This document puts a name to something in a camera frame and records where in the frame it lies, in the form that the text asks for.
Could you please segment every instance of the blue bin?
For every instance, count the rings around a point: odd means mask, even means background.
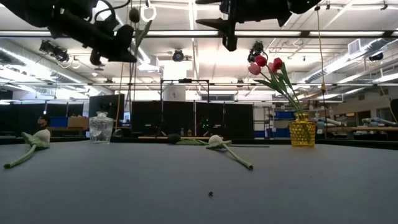
[[[67,117],[51,117],[50,126],[54,128],[67,128],[68,118]]]
[[[294,119],[294,112],[292,111],[276,111],[276,119]]]

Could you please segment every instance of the clear glass jar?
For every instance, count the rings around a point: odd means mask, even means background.
[[[107,112],[97,112],[97,116],[90,118],[90,141],[95,144],[109,144],[111,142],[113,119],[106,117]]]

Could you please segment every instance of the ceiling beam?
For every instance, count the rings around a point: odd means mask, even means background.
[[[397,30],[321,30],[323,39],[397,38]],[[236,30],[239,38],[318,39],[317,30]],[[46,30],[0,30],[0,38],[52,38]],[[217,30],[150,30],[146,38],[222,38]]]
[[[7,84],[13,85],[26,85],[26,86],[55,86],[55,83],[24,83],[24,82],[8,82]],[[58,83],[57,86],[119,86],[120,83]],[[129,86],[133,84],[122,83],[122,86]],[[174,83],[174,85],[183,86],[198,86],[201,83]],[[321,83],[292,83],[292,86],[320,86]],[[326,86],[398,86],[398,83],[326,83]],[[136,86],[160,86],[160,83],[136,83]],[[236,86],[236,83],[210,83],[210,86]],[[263,86],[260,83],[239,83],[239,86]]]

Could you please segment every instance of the desk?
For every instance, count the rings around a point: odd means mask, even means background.
[[[26,144],[0,147],[0,164]],[[398,223],[398,151],[53,142],[1,170],[1,223]]]
[[[328,132],[354,132],[354,131],[398,131],[394,127],[332,127],[328,128]]]
[[[139,139],[167,139],[167,137],[165,136],[159,136],[159,137],[155,137],[155,136],[139,136]],[[210,137],[203,137],[203,136],[199,136],[199,137],[188,137],[188,136],[183,136],[181,137],[181,139],[196,139],[196,140],[209,140]]]
[[[355,131],[384,131],[387,133],[387,138],[396,139],[396,131],[398,128],[395,127],[332,127],[327,129],[329,133],[347,133],[348,139],[354,139]]]

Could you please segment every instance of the tulip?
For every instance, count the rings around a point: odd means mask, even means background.
[[[272,72],[278,72],[278,69],[275,68],[274,63],[272,63],[272,62],[270,62],[270,63],[268,64],[268,68],[269,68],[269,70],[271,70]]]
[[[274,59],[274,69],[279,70],[282,68],[284,62],[280,58],[275,58]]]
[[[264,67],[267,65],[267,59],[265,57],[263,57],[262,55],[258,55],[257,57],[255,57],[254,61],[256,61],[256,63],[261,67]]]
[[[255,63],[250,63],[249,72],[253,75],[258,75],[261,73],[261,67]]]

